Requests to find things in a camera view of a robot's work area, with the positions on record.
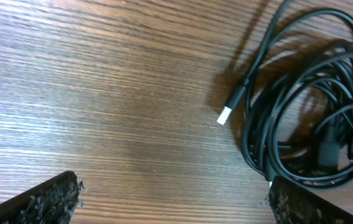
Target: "wooden table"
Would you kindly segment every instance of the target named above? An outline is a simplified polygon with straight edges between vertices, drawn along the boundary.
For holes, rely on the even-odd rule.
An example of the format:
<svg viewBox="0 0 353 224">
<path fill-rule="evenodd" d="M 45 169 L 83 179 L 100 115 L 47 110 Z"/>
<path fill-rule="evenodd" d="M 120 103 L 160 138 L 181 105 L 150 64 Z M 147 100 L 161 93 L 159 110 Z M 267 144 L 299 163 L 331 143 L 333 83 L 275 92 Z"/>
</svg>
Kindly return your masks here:
<svg viewBox="0 0 353 224">
<path fill-rule="evenodd" d="M 280 2 L 0 0 L 0 203 L 74 170 L 87 192 L 72 223 L 274 223 L 241 113 L 216 119 Z M 284 18 L 315 7 L 353 15 L 296 0 Z M 333 17 L 302 32 L 272 55 L 351 36 Z M 316 117 L 305 99 L 284 132 Z M 353 184 L 318 194 L 353 213 Z"/>
</svg>

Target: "white connector tip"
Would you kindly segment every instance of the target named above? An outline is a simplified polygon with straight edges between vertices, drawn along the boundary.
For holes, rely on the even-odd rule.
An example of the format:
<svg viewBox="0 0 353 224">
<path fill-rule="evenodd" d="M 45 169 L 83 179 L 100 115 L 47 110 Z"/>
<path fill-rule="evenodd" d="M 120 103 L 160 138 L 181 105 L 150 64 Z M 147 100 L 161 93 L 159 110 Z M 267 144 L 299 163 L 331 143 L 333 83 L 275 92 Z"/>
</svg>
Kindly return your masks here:
<svg viewBox="0 0 353 224">
<path fill-rule="evenodd" d="M 222 112 L 220 113 L 218 120 L 216 122 L 218 122 L 221 125 L 224 125 L 227 121 L 227 118 L 230 116 L 231 113 L 232 113 L 232 109 L 225 106 L 224 109 L 222 110 Z"/>
</svg>

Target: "white cable tip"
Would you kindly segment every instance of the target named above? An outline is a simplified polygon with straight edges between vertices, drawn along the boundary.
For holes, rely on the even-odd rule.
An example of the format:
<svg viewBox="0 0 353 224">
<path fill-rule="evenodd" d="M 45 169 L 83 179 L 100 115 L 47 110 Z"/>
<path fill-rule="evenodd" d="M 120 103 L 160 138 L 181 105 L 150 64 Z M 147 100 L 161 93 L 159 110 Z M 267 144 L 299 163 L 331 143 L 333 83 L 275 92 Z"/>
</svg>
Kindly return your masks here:
<svg viewBox="0 0 353 224">
<path fill-rule="evenodd" d="M 218 122 L 221 125 L 224 125 L 227 121 L 227 118 L 230 116 L 231 113 L 232 113 L 232 109 L 225 106 L 224 109 L 222 110 L 222 112 L 220 113 L 218 120 L 216 122 Z"/>
</svg>

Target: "wire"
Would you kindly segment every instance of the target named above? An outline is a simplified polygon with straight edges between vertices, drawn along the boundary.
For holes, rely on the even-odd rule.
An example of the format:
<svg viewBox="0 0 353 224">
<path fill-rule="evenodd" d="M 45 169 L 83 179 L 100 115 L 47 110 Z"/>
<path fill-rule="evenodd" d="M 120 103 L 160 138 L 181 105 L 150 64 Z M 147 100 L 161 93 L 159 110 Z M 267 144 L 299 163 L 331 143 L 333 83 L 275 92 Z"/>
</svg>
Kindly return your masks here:
<svg viewBox="0 0 353 224">
<path fill-rule="evenodd" d="M 226 103 L 218 122 L 224 124 L 243 99 L 246 124 L 242 132 L 241 148 L 248 165 L 269 181 L 272 181 L 274 175 L 281 175 L 308 189 L 330 189 L 353 179 L 353 42 L 338 39 L 306 54 L 269 88 L 265 88 L 251 105 L 253 87 L 262 61 L 270 48 L 290 28 L 310 17 L 332 15 L 344 21 L 353 31 L 353 17 L 330 8 L 303 14 L 276 30 L 281 15 L 291 1 L 285 0 L 276 11 L 256 59 L 240 79 L 239 86 Z M 306 146 L 311 147 L 311 150 L 301 158 L 282 159 L 282 154 L 297 151 L 300 147 L 278 141 L 280 121 L 290 104 L 308 88 L 317 88 L 327 96 L 330 112 L 313 129 L 310 143 Z M 313 158 L 319 155 L 316 151 L 322 150 L 316 145 L 324 140 L 322 137 L 325 132 L 335 139 L 337 156 L 340 148 L 347 146 L 348 158 L 351 160 L 347 167 L 330 172 L 319 171 Z"/>
</svg>

